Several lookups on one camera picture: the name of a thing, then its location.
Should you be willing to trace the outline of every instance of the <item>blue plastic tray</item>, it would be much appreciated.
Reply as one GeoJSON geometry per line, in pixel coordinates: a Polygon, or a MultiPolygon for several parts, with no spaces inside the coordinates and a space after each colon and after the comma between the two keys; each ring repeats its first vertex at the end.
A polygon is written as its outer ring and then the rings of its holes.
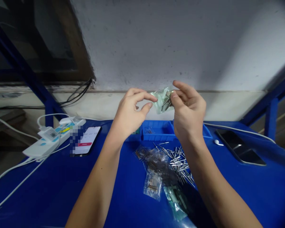
{"type": "Polygon", "coordinates": [[[213,139],[209,129],[204,124],[203,124],[203,137],[205,142],[213,139]]]}
{"type": "Polygon", "coordinates": [[[140,126],[139,134],[132,134],[132,135],[130,135],[125,140],[125,142],[134,142],[134,141],[139,141],[140,142],[142,140],[142,132],[143,132],[143,128],[142,128],[142,126],[140,126]]]}
{"type": "Polygon", "coordinates": [[[144,141],[173,141],[176,138],[171,121],[145,120],[142,123],[144,141]]]}

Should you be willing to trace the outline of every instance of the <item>forearm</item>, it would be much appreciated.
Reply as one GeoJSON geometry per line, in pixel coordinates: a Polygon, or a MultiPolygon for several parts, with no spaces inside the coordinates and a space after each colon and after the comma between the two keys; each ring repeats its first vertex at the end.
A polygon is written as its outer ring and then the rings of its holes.
{"type": "Polygon", "coordinates": [[[109,132],[66,227],[103,227],[109,210],[123,140],[109,132]]]}
{"type": "Polygon", "coordinates": [[[202,137],[183,143],[200,195],[218,227],[262,227],[216,166],[202,137]]]}

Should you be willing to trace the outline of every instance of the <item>white earbud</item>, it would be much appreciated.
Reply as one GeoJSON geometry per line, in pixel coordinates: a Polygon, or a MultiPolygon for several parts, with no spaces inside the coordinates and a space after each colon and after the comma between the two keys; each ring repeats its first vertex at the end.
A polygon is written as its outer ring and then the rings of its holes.
{"type": "Polygon", "coordinates": [[[216,139],[214,140],[214,143],[217,144],[218,146],[223,146],[224,144],[220,144],[220,142],[216,139]]]}

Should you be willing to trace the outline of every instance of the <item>smartphone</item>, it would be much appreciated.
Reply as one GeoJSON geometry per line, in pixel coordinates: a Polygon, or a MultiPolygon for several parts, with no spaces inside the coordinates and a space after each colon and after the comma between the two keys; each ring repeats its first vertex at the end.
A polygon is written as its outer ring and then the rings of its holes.
{"type": "Polygon", "coordinates": [[[82,139],[78,141],[78,144],[73,151],[75,156],[86,155],[89,153],[96,136],[98,135],[101,127],[89,127],[84,133],[82,139]]]}
{"type": "Polygon", "coordinates": [[[215,132],[240,162],[260,166],[266,165],[256,152],[233,131],[218,129],[215,132]]]}

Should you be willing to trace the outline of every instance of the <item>blue workbench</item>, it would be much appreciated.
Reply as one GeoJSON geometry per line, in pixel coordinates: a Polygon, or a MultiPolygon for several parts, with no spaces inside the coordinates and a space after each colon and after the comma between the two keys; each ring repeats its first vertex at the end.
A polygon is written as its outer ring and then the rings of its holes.
{"type": "MultiPolygon", "coordinates": [[[[238,122],[212,122],[250,130],[238,122]]],[[[51,155],[0,208],[1,227],[64,227],[69,213],[100,153],[111,121],[87,121],[86,127],[102,126],[92,152],[70,157],[66,148],[51,155]]],[[[209,127],[213,139],[215,128],[209,127]]],[[[267,163],[254,166],[238,162],[226,147],[207,142],[218,168],[240,194],[264,227],[285,226],[285,150],[272,142],[246,133],[237,134],[267,163]]],[[[152,142],[142,141],[144,146],[152,142]]],[[[183,191],[193,213],[181,223],[173,221],[162,191],[161,201],[143,194],[146,172],[133,151],[139,142],[125,142],[120,155],[112,201],[105,227],[214,227],[197,190],[183,191]]],[[[177,140],[166,148],[179,145],[177,140]]],[[[6,174],[0,180],[0,202],[38,165],[31,163],[6,174]]]]}

